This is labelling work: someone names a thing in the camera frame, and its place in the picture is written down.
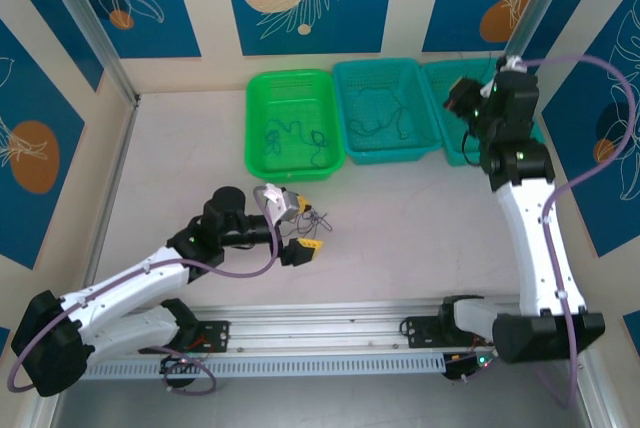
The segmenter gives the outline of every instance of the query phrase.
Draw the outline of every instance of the purple wire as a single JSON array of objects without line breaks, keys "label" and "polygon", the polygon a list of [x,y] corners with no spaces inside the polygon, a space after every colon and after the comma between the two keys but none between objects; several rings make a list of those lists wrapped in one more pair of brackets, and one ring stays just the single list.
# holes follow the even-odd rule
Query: purple wire
[{"label": "purple wire", "polygon": [[[624,75],[609,62],[597,58],[591,55],[569,55],[569,56],[559,56],[557,58],[545,58],[539,60],[529,60],[524,61],[523,63],[528,66],[540,66],[544,64],[554,64],[554,63],[568,63],[568,62],[585,62],[590,63],[592,65],[596,65],[600,68],[611,73],[619,82],[622,88],[624,89],[625,95],[627,96],[627,101],[629,103],[629,122],[627,124],[627,129],[624,132],[624,136],[622,137],[622,141],[618,144],[613,154],[603,163],[600,163],[589,171],[583,173],[582,175],[574,178],[573,180],[565,183],[564,185],[557,187],[553,193],[549,196],[547,201],[545,202],[542,208],[542,220],[547,220],[549,216],[549,212],[551,211],[551,207],[556,202],[556,200],[566,191],[570,190],[576,185],[579,185],[583,181],[588,180],[592,176],[600,173],[607,166],[613,163],[620,154],[625,150],[627,143],[631,139],[631,134],[633,133],[635,127],[635,112],[636,112],[636,103],[633,96],[633,90],[631,85],[624,77]],[[555,245],[553,244],[553,239],[551,237],[551,229],[548,223],[542,224],[542,229],[544,231],[544,238],[547,242],[547,249],[549,250],[549,257],[551,258],[551,266],[553,267],[553,274],[556,279],[556,286],[559,292],[564,291],[564,281],[562,280],[562,272],[560,271],[560,265],[558,263],[558,256],[556,254]],[[540,377],[542,383],[547,387],[547,389],[551,392],[553,397],[556,399],[558,403],[564,408],[569,408],[576,399],[576,393],[578,391],[578,348],[576,344],[576,333],[575,326],[573,324],[573,318],[571,316],[571,310],[569,308],[569,302],[567,299],[560,299],[560,304],[562,306],[562,311],[564,313],[564,318],[567,324],[567,335],[569,337],[569,393],[564,400],[558,391],[553,387],[551,382],[544,376],[542,371],[536,367],[536,373]]]},{"label": "purple wire", "polygon": [[[264,188],[265,188],[264,186],[257,186],[257,187],[255,187],[253,189],[253,197],[255,198],[256,203],[260,207],[260,211],[262,211],[262,214],[264,215],[264,218],[265,218],[265,220],[267,222],[267,226],[269,227],[269,232],[271,233],[271,242],[272,242],[271,259],[264,266],[264,268],[261,268],[260,270],[254,271],[252,273],[231,273],[231,272],[228,272],[228,271],[220,270],[218,268],[214,268],[213,266],[209,266],[206,263],[202,263],[202,262],[197,261],[197,260],[187,260],[187,259],[176,258],[176,259],[173,259],[173,260],[164,260],[164,261],[159,261],[157,263],[152,263],[151,265],[149,265],[149,269],[150,270],[155,270],[155,269],[158,269],[158,268],[162,268],[163,266],[167,266],[167,265],[181,264],[181,265],[185,265],[185,266],[193,266],[193,267],[196,267],[196,268],[202,268],[203,270],[207,270],[207,271],[209,271],[211,273],[215,273],[215,274],[221,275],[221,276],[227,276],[227,277],[230,277],[230,278],[254,278],[256,276],[260,276],[260,275],[264,274],[265,272],[267,272],[273,266],[275,261],[278,259],[278,234],[276,232],[275,226],[273,225],[273,221],[271,220],[271,216],[269,215],[269,212],[266,209],[266,206],[263,206],[263,204],[260,202],[260,190],[262,190]],[[144,268],[140,268],[138,270],[132,271],[131,273],[129,273],[127,275],[122,276],[121,278],[118,278],[117,280],[112,281],[111,283],[108,283],[107,285],[103,286],[99,290],[96,290],[93,293],[91,293],[90,295],[87,295],[87,297],[85,298],[85,303],[89,303],[90,301],[95,300],[97,297],[99,297],[100,295],[103,295],[107,291],[112,290],[115,287],[121,285],[122,283],[125,283],[125,282],[131,280],[132,278],[135,278],[135,277],[137,277],[139,275],[142,275],[144,273],[146,273],[145,269]],[[7,389],[11,393],[24,393],[24,392],[29,391],[29,390],[34,388],[33,384],[26,385],[26,386],[16,386],[16,384],[15,384],[16,376],[18,374],[18,370],[20,369],[20,366],[24,363],[24,361],[27,359],[27,357],[31,354],[31,352],[33,351],[35,346],[38,343],[40,343],[40,341],[51,330],[53,330],[53,328],[55,328],[60,322],[62,322],[62,320],[66,319],[70,314],[72,314],[76,310],[82,308],[82,306],[83,305],[81,305],[80,303],[75,303],[75,304],[71,305],[69,308],[67,308],[65,311],[63,311],[58,316],[56,316],[53,320],[51,320],[42,330],[40,330],[40,332],[36,336],[33,337],[33,339],[29,343],[27,343],[27,346],[25,346],[24,350],[22,350],[20,355],[18,355],[18,358],[16,359],[15,363],[11,367],[11,370],[9,371],[9,377],[7,379]],[[192,357],[190,357],[188,355],[185,355],[184,353],[180,353],[180,352],[172,350],[170,348],[164,348],[164,347],[157,347],[156,346],[156,347],[153,347],[153,349],[154,350],[158,350],[158,351],[162,351],[164,353],[169,353],[169,354],[172,354],[174,356],[178,356],[180,358],[184,358],[185,360],[189,361],[189,363],[192,363],[195,366],[197,366],[198,368],[200,368],[202,371],[204,371],[209,376],[209,378],[211,378],[212,388],[209,388],[209,389],[204,390],[204,391],[173,390],[174,393],[177,393],[177,394],[180,394],[180,395],[188,395],[188,396],[200,396],[200,395],[208,395],[209,393],[212,393],[215,390],[215,387],[216,387],[215,376],[198,359],[192,358]],[[169,387],[168,383],[167,383],[167,374],[168,373],[165,373],[165,376],[163,378],[163,382],[165,383],[165,385],[167,387]]]}]

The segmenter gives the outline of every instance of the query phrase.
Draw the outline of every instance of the purple cable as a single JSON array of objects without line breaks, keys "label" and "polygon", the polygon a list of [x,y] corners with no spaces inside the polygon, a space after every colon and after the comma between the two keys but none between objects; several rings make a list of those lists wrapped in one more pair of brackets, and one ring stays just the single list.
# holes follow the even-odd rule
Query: purple cable
[{"label": "purple cable", "polygon": [[[206,263],[202,263],[200,261],[176,258],[174,260],[164,260],[164,261],[159,261],[157,263],[153,263],[153,264],[149,265],[149,269],[150,270],[155,270],[155,269],[158,269],[158,268],[162,268],[163,266],[167,266],[167,265],[182,264],[182,265],[187,265],[187,266],[193,266],[193,267],[196,267],[196,268],[202,268],[203,270],[210,271],[211,273],[215,273],[215,274],[221,275],[221,276],[227,276],[227,277],[230,277],[230,278],[254,278],[256,276],[260,276],[260,275],[264,274],[265,272],[267,272],[273,266],[275,261],[278,259],[278,234],[276,232],[275,226],[273,225],[273,221],[271,220],[271,216],[269,215],[269,212],[266,209],[266,206],[263,206],[263,203],[261,203],[261,201],[260,201],[260,190],[262,190],[262,189],[265,189],[265,187],[264,186],[255,187],[253,189],[253,197],[255,198],[256,203],[258,204],[258,207],[260,207],[260,211],[262,211],[262,214],[264,215],[264,218],[265,218],[265,220],[267,222],[267,226],[269,227],[269,232],[271,233],[271,242],[272,242],[271,259],[267,262],[267,264],[264,266],[264,268],[262,268],[262,269],[260,269],[258,271],[254,271],[252,273],[231,273],[231,272],[228,272],[228,271],[219,270],[217,268],[214,268],[213,266],[209,266]],[[94,291],[90,295],[87,295],[87,297],[85,298],[85,303],[89,303],[90,301],[95,300],[97,297],[99,297],[100,295],[103,295],[107,291],[112,290],[113,288],[121,285],[122,283],[125,283],[125,282],[131,280],[132,278],[135,278],[136,276],[139,276],[139,275],[142,275],[142,274],[145,274],[145,273],[146,273],[145,269],[144,268],[140,268],[140,269],[138,269],[136,271],[133,271],[133,272],[127,274],[127,275],[124,275],[122,278],[118,278],[117,280],[114,280],[111,283],[103,286],[99,290]],[[33,384],[26,385],[26,386],[16,386],[16,384],[15,384],[16,376],[18,374],[18,370],[20,369],[20,366],[24,363],[24,361],[27,359],[27,357],[31,354],[31,352],[33,351],[34,347],[38,343],[40,343],[40,341],[51,330],[53,330],[53,328],[55,328],[60,322],[62,322],[62,320],[67,318],[70,314],[72,314],[76,310],[82,308],[82,306],[83,305],[81,305],[80,303],[75,303],[75,304],[71,305],[69,308],[67,308],[65,311],[63,311],[58,316],[56,316],[53,320],[51,320],[42,330],[40,330],[40,332],[36,336],[33,337],[33,339],[29,343],[27,343],[27,346],[25,346],[24,350],[22,350],[20,355],[18,355],[18,358],[16,359],[15,363],[11,367],[11,370],[9,371],[9,377],[7,379],[7,389],[11,393],[24,393],[25,391],[29,391],[29,390],[34,388]],[[185,360],[189,361],[189,363],[192,363],[193,365],[195,365],[198,368],[200,368],[202,371],[204,371],[211,378],[212,388],[209,388],[209,389],[204,390],[204,391],[173,390],[174,393],[177,393],[177,394],[180,394],[180,395],[200,396],[200,395],[208,395],[209,393],[212,393],[215,390],[215,387],[216,387],[215,376],[198,359],[192,358],[192,357],[190,357],[188,355],[185,355],[185,354],[180,353],[180,352],[175,351],[175,350],[171,350],[169,348],[163,348],[163,347],[157,347],[156,346],[156,347],[153,347],[153,349],[154,350],[158,350],[158,351],[162,351],[164,353],[169,353],[171,355],[178,356],[180,358],[184,358]],[[165,374],[165,376],[163,378],[163,382],[165,383],[165,385],[167,387],[169,387],[168,383],[167,383],[167,374],[168,373]]]},{"label": "purple cable", "polygon": [[[569,55],[569,56],[560,56],[557,58],[545,58],[540,60],[529,60],[524,61],[525,66],[540,66],[544,64],[553,64],[553,63],[568,63],[568,62],[585,62],[591,63],[592,65],[596,65],[600,68],[611,73],[616,79],[620,82],[620,85],[624,89],[625,95],[627,96],[627,101],[629,103],[629,122],[627,124],[627,129],[624,132],[624,136],[622,140],[616,147],[613,154],[603,163],[600,163],[589,171],[583,173],[582,175],[574,178],[573,180],[565,183],[564,185],[557,187],[553,193],[549,196],[544,206],[542,207],[542,219],[547,220],[549,216],[549,212],[551,211],[551,207],[556,202],[556,200],[576,185],[579,185],[583,181],[588,180],[592,176],[600,173],[607,166],[613,163],[618,156],[624,151],[627,146],[627,143],[631,139],[631,134],[635,128],[635,112],[636,112],[636,103],[633,97],[633,90],[631,85],[624,77],[624,75],[609,62],[597,58],[591,55]],[[551,230],[549,228],[548,223],[542,224],[542,229],[544,231],[544,238],[547,242],[547,249],[549,250],[549,257],[551,258],[551,265],[553,267],[553,274],[556,279],[556,286],[558,288],[558,292],[565,291],[564,282],[562,280],[562,272],[560,271],[560,265],[558,263],[558,256],[556,255],[556,249],[553,244],[553,239],[551,237]],[[573,324],[573,318],[571,316],[571,310],[569,308],[569,302],[566,298],[560,299],[560,304],[562,306],[562,311],[564,313],[564,318],[567,324],[567,335],[569,337],[569,393],[566,400],[560,396],[558,391],[553,387],[551,382],[544,376],[544,374],[536,368],[536,373],[540,377],[542,383],[547,387],[547,389],[551,392],[553,397],[556,399],[558,403],[564,408],[569,408],[576,399],[576,393],[578,391],[578,348],[576,346],[576,333],[575,326]]]}]

